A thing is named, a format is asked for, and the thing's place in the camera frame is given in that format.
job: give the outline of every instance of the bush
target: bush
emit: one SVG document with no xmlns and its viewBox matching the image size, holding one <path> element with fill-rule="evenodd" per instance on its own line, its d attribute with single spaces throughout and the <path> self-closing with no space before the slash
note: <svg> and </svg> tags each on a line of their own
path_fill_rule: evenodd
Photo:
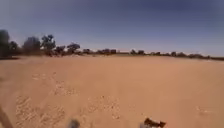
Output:
<svg viewBox="0 0 224 128">
<path fill-rule="evenodd" d="M 138 50 L 138 55 L 145 55 L 145 51 L 144 50 Z"/>
</svg>

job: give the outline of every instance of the sand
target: sand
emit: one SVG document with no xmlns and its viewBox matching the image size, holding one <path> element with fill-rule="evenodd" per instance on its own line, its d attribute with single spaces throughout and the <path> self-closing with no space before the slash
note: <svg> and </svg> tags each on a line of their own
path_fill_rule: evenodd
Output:
<svg viewBox="0 0 224 128">
<path fill-rule="evenodd" d="M 169 57 L 0 61 L 0 104 L 16 128 L 223 128 L 224 62 Z"/>
</svg>

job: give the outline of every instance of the sky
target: sky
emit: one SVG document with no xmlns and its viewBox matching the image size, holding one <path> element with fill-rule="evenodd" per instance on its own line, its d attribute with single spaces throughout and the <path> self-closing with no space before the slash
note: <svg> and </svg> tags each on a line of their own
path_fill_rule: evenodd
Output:
<svg viewBox="0 0 224 128">
<path fill-rule="evenodd" d="M 22 44 L 224 55 L 223 0 L 0 0 L 0 29 Z"/>
</svg>

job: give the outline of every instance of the dark object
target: dark object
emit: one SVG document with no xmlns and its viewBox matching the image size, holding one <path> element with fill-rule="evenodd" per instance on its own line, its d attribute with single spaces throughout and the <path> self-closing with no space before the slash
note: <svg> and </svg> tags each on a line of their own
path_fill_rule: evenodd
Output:
<svg viewBox="0 0 224 128">
<path fill-rule="evenodd" d="M 71 120 L 68 125 L 68 128 L 79 128 L 79 126 L 80 123 L 77 120 Z"/>
<path fill-rule="evenodd" d="M 150 126 L 150 127 L 160 127 L 160 128 L 164 128 L 164 126 L 166 125 L 165 122 L 162 122 L 160 121 L 159 123 L 158 122 L 155 122 L 149 118 L 146 118 L 145 121 L 144 121 L 144 125 L 147 125 L 147 126 Z"/>
</svg>

